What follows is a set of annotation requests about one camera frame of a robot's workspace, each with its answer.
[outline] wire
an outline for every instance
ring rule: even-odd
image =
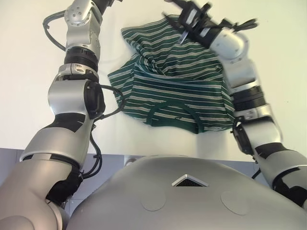
[[[48,16],[47,18],[44,19],[43,21],[43,27],[44,27],[44,30],[45,30],[45,33],[47,35],[47,37],[49,38],[49,40],[54,44],[56,45],[58,48],[60,48],[61,50],[65,51],[66,48],[65,46],[61,45],[56,39],[54,39],[52,37],[52,35],[49,33],[48,29],[50,28],[49,27],[49,23],[53,20],[56,20],[56,19],[59,19],[59,18],[62,18],[64,17],[64,13],[65,11],[60,11],[60,12],[57,12],[57,13],[54,13],[50,16]]]
[[[98,117],[98,118],[96,118],[94,120],[94,123],[93,123],[93,126],[92,126],[92,130],[91,130],[91,133],[90,133],[90,142],[91,142],[91,144],[94,147],[95,152],[96,152],[96,155],[94,156],[94,158],[96,158],[96,161],[95,161],[93,167],[90,169],[90,171],[88,171],[86,173],[82,173],[82,178],[83,179],[88,179],[88,178],[91,178],[91,177],[97,175],[99,173],[99,171],[101,170],[101,167],[102,167],[102,154],[101,154],[101,150],[100,150],[99,146],[96,144],[96,142],[95,142],[95,140],[93,138],[93,135],[92,135],[92,131],[96,128],[95,122],[98,121],[98,120],[102,120],[102,119],[105,119],[107,117],[110,117],[110,116],[113,116],[113,115],[119,113],[120,111],[123,110],[123,108],[125,107],[125,104],[126,104],[126,99],[124,97],[124,94],[120,90],[118,90],[118,89],[116,89],[116,88],[114,88],[112,86],[107,86],[107,85],[100,85],[100,87],[102,89],[111,90],[111,91],[113,91],[114,94],[118,93],[121,96],[122,101],[121,101],[121,104],[119,105],[118,109],[116,109],[115,111],[113,111],[110,114],[101,115],[100,117]]]
[[[113,115],[119,113],[120,111],[122,111],[124,109],[124,107],[126,105],[126,102],[127,102],[125,97],[124,97],[124,94],[119,89],[116,89],[116,88],[114,88],[112,86],[108,86],[108,85],[100,85],[100,87],[102,89],[113,91],[114,95],[116,95],[116,93],[118,93],[121,96],[122,100],[121,100],[121,104],[119,105],[118,109],[116,109],[115,111],[111,112],[110,114],[101,115],[100,117],[96,118],[94,122],[96,122],[98,120],[105,119],[107,117],[110,117],[110,116],[113,116]]]
[[[91,134],[90,134],[90,142],[91,142],[91,144],[93,145],[93,147],[96,151],[96,155],[94,156],[94,158],[96,158],[96,161],[94,163],[94,166],[90,169],[90,171],[82,174],[83,179],[88,179],[88,178],[91,178],[91,177],[97,175],[97,173],[99,173],[99,171],[101,170],[101,167],[102,167],[101,150],[100,150],[99,146],[96,144],[96,142],[94,141],[92,131],[91,131]]]
[[[261,173],[261,170],[258,169],[258,171],[251,178],[255,180],[256,177],[259,176],[260,173]]]

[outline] white surface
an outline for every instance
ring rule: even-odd
[[[71,0],[0,1],[0,147],[24,149],[33,135],[53,121],[47,91],[64,52],[45,36],[43,19],[68,7]],[[211,0],[210,15],[233,22],[258,18],[260,26],[246,31],[249,56],[257,65],[266,99],[273,106],[287,148],[307,154],[307,6],[305,0]],[[115,2],[104,15],[100,41],[100,83],[131,56],[120,29],[162,18],[161,12],[179,13],[162,0]],[[50,24],[50,32],[65,43],[63,20]],[[116,108],[105,92],[107,111]],[[251,161],[227,132],[194,135],[174,127],[149,127],[119,114],[101,121],[94,131],[102,153],[125,155],[181,154],[216,160]]]

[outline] robotic arm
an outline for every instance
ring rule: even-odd
[[[84,178],[80,170],[93,124],[105,110],[98,36],[102,14],[113,1],[75,0],[65,11],[66,57],[48,92],[55,120],[33,137],[0,188],[1,230],[67,226],[63,207]]]
[[[178,22],[169,23],[181,31],[180,42],[191,39],[216,53],[224,68],[224,77],[235,107],[234,137],[240,150],[250,154],[273,190],[307,210],[307,159],[286,149],[282,134],[266,103],[253,62],[248,58],[248,39],[239,30],[257,26],[256,20],[232,25],[224,19],[216,24],[208,16],[211,7],[202,9],[192,2],[173,0],[183,11]]]

